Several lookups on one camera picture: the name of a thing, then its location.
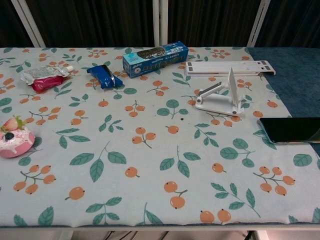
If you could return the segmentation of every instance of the blue cardboard box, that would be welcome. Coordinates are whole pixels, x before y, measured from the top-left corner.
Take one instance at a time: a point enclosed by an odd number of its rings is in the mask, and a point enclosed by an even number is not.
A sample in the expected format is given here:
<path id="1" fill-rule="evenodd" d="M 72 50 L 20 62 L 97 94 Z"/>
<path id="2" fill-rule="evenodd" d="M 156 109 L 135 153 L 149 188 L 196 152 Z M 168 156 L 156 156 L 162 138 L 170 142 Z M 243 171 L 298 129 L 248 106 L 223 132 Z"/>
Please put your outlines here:
<path id="1" fill-rule="evenodd" d="M 123 55 L 123 69 L 135 78 L 167 65 L 185 62 L 189 49 L 180 41 Z"/>

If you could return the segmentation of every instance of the white phone stand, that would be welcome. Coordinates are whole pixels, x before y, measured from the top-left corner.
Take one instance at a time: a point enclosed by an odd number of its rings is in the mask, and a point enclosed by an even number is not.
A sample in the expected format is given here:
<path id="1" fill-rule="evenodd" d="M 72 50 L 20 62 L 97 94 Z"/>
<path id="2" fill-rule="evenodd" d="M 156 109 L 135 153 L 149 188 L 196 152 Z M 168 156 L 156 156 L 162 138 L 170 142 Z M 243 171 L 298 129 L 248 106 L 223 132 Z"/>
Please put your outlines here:
<path id="1" fill-rule="evenodd" d="M 226 88 L 230 90 L 231 96 L 224 96 L 216 92 Z M 237 86 L 232 67 L 229 69 L 228 82 L 219 82 L 205 90 L 200 89 L 195 101 L 195 107 L 200 110 L 238 116 L 244 112 L 241 100 L 237 95 Z"/>

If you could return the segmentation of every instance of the phone screen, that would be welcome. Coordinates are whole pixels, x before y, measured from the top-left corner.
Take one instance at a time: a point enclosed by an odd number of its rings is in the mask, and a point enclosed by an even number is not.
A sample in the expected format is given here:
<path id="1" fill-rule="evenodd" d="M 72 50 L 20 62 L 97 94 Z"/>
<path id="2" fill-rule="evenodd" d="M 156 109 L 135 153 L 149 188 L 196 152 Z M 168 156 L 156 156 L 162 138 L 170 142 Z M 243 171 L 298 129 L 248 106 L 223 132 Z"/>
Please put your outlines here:
<path id="1" fill-rule="evenodd" d="M 320 117 L 262 117 L 259 124 L 274 143 L 320 143 Z"/>

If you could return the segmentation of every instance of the table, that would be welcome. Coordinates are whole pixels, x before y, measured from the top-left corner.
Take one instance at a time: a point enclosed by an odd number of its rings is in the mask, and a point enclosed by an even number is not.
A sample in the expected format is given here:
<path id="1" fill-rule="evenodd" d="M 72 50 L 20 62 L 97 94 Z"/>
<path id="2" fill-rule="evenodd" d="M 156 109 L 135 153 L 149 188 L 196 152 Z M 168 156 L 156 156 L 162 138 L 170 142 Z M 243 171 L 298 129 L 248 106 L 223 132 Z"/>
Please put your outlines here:
<path id="1" fill-rule="evenodd" d="M 257 119 L 290 114 L 264 76 L 236 77 L 242 116 L 200 111 L 199 89 L 226 78 L 188 77 L 181 63 L 130 79 L 122 55 L 140 49 L 0 49 L 0 124 L 20 115 L 37 137 L 0 159 L 0 226 L 319 226 L 319 157 L 266 141 Z M 194 47 L 188 58 L 252 60 L 242 47 Z M 66 64 L 69 79 L 43 94 L 19 80 Z M 86 69 L 101 64 L 124 86 L 100 89 Z"/>

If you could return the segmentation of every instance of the dark curtain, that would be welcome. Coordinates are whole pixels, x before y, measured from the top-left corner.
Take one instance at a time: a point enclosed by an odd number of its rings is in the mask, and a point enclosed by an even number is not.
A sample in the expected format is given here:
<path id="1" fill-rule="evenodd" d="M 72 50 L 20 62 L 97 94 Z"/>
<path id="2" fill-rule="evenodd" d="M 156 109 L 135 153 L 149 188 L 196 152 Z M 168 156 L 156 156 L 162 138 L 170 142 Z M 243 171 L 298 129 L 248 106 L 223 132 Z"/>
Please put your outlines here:
<path id="1" fill-rule="evenodd" d="M 320 48 L 320 0 L 272 0 L 255 47 Z"/>
<path id="2" fill-rule="evenodd" d="M 152 47 L 151 0 L 26 0 L 47 47 Z"/>
<path id="3" fill-rule="evenodd" d="M 168 42 L 246 46 L 260 0 L 169 0 Z"/>
<path id="4" fill-rule="evenodd" d="M 0 48 L 33 47 L 10 0 L 0 0 Z"/>

